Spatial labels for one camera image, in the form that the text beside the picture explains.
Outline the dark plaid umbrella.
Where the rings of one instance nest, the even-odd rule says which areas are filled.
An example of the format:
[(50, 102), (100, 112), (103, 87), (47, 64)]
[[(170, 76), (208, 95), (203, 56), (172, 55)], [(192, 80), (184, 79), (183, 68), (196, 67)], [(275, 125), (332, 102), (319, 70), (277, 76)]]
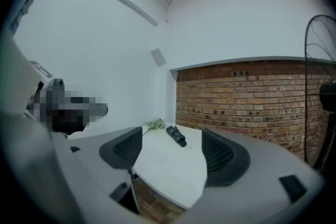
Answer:
[(182, 148), (191, 146), (187, 144), (185, 136), (181, 133), (181, 131), (176, 126), (168, 126), (166, 128), (166, 133)]

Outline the black standing fan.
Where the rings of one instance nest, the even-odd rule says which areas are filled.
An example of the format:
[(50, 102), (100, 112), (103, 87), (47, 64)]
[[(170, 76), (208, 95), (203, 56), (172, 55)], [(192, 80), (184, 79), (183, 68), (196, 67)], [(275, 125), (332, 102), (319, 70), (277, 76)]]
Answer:
[(304, 160), (320, 170), (336, 137), (336, 19), (312, 17), (304, 43)]

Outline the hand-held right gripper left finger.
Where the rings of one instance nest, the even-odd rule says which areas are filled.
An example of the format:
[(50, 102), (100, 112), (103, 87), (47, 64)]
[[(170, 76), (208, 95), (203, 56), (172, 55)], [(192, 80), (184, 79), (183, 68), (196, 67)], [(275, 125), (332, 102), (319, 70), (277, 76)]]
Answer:
[(76, 157), (109, 196), (123, 196), (132, 185), (132, 169), (142, 149), (142, 127), (68, 140)]

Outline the artificial white flower bouquet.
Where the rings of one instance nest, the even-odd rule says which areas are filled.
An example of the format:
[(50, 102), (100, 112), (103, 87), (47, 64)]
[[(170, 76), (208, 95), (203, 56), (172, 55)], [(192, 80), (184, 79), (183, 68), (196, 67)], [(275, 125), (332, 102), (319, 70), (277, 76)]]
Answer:
[(162, 130), (166, 127), (165, 121), (162, 118), (154, 118), (145, 123), (146, 131), (143, 133), (145, 135), (149, 131)]

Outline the white table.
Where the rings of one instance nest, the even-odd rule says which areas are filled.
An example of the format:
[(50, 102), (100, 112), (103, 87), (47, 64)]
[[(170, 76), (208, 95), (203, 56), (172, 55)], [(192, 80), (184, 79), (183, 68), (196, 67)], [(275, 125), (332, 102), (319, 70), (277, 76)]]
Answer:
[(178, 126), (187, 145), (179, 146), (165, 129), (149, 131), (143, 126), (142, 149), (133, 172), (170, 202), (190, 209), (202, 197), (206, 160), (202, 152), (202, 132)]

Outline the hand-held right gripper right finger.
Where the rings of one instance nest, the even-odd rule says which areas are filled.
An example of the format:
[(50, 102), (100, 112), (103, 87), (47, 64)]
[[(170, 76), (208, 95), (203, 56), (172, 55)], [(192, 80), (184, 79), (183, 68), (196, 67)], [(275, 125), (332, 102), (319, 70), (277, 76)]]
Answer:
[(273, 143), (202, 130), (206, 188), (248, 203), (292, 204), (324, 187), (323, 177), (293, 153)]

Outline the white wall panel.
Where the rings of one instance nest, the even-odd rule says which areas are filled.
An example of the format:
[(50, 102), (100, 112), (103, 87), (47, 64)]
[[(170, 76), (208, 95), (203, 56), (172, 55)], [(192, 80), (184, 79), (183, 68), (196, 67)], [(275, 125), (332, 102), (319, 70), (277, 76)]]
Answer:
[(164, 56), (159, 48), (151, 50), (151, 55), (158, 67), (161, 67), (166, 64)]

